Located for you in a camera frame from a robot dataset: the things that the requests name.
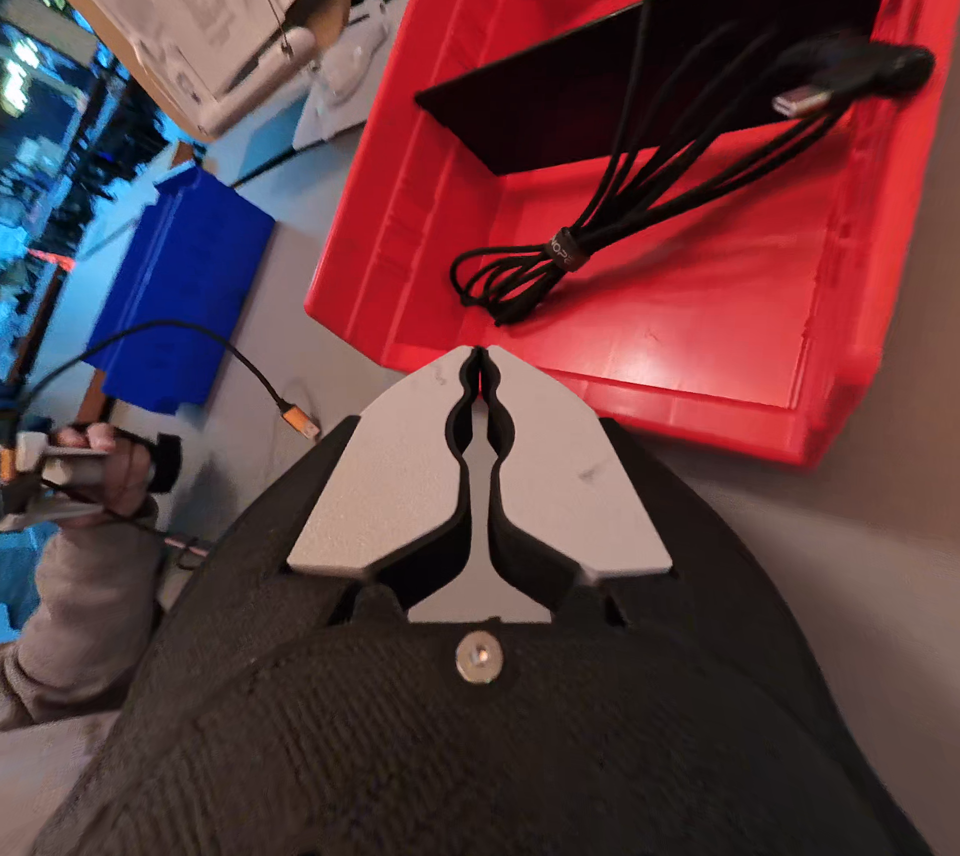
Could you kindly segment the person's left forearm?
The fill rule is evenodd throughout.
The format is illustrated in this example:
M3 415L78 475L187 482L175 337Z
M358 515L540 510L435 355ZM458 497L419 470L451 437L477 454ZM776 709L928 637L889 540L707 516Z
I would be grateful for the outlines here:
M118 708L158 618L164 546L147 497L133 522L69 522L35 572L39 603L2 647L1 730Z

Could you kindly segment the black bin divider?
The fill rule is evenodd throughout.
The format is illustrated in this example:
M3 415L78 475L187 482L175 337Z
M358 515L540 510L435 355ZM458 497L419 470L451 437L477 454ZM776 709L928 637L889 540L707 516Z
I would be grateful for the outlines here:
M778 65L799 44L867 37L882 0L654 0L639 82L636 126L661 98L642 149L666 140L672 121L708 84L718 87L694 116L744 93L764 70L772 79L735 111L726 130L774 121L775 88L805 66ZM627 94L642 2L595 17L514 55L414 95L494 175L610 155Z

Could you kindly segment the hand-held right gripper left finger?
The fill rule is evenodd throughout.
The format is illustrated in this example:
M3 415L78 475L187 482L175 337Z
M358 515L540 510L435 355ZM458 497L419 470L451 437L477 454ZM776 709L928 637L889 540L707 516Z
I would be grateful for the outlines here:
M292 571L387 586L404 610L460 575L481 364L481 349L457 347L366 407L288 554Z

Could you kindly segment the red plastic bin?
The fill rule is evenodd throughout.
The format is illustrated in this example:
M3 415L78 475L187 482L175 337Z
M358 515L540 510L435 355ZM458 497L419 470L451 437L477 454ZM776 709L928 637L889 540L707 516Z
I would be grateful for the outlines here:
M598 253L497 327L455 295L452 260L571 224L606 160L496 175L414 96L639 1L409 0L304 309L387 368L500 345L631 428L813 465L881 367L958 0L867 1L866 33L932 51L916 96L859 102L778 172Z

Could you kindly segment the blue plastic bin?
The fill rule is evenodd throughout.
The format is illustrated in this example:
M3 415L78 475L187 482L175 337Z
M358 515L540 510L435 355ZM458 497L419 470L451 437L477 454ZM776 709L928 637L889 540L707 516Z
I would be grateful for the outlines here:
M272 216L197 164L156 185L88 348L145 322L190 322L233 336L274 234ZM102 392L160 415L204 406L226 350L194 330L157 327L90 356Z

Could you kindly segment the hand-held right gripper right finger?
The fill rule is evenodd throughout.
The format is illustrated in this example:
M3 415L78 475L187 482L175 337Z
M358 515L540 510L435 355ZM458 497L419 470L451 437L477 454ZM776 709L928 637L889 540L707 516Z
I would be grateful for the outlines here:
M601 419L500 346L485 350L497 454L487 534L498 575L547 610L576 586L668 574L673 561Z

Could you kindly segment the person's left hand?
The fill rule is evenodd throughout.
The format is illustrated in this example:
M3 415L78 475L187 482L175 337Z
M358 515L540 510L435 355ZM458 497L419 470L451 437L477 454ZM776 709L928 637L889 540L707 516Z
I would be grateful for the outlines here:
M148 499L152 465L142 444L119 436L116 428L105 422L92 423L82 430L65 427L57 431L55 439L60 446L89 448L105 454L102 484L85 495L102 511L66 519L59 524L61 530L74 534L138 516Z

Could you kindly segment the grey desk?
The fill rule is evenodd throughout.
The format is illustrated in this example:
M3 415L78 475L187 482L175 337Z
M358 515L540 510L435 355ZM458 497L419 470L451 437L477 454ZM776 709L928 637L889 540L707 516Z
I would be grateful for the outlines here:
M846 429L807 472L646 439L740 533L776 583L870 763L940 854L958 854L958 18L912 250L882 369ZM329 432L400 376L308 319L304 290L323 252L363 129L345 132L241 188L277 219L237 345ZM129 238L79 265L38 375L82 349ZM456 583L417 621L533 621L545 614L498 586L486 550L482 474L495 454L474 409L476 545ZM206 409L162 417L122 402L113 419L184 440L183 476L160 526L219 538L308 450L266 394L227 361Z

